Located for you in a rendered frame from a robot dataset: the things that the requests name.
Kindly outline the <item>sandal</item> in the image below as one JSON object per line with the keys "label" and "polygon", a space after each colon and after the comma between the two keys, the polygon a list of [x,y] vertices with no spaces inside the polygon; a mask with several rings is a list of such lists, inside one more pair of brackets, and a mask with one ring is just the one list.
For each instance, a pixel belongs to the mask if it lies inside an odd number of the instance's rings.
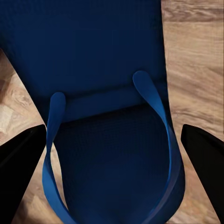
{"label": "sandal", "polygon": [[161,0],[0,0],[0,47],[47,128],[42,186],[61,221],[166,224],[185,170]]}

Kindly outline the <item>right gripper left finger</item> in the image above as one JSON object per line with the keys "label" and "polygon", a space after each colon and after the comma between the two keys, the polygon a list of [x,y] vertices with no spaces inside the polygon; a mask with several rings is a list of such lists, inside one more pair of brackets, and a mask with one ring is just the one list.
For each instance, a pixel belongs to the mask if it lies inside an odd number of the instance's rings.
{"label": "right gripper left finger", "polygon": [[46,146],[46,134],[41,124],[0,146],[0,224],[11,224]]}

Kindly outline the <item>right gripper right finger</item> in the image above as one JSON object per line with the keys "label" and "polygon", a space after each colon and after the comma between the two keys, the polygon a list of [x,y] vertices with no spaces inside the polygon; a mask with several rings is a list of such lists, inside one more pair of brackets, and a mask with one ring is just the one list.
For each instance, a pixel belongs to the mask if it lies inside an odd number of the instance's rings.
{"label": "right gripper right finger", "polygon": [[221,224],[224,224],[224,141],[202,128],[183,125],[181,142]]}

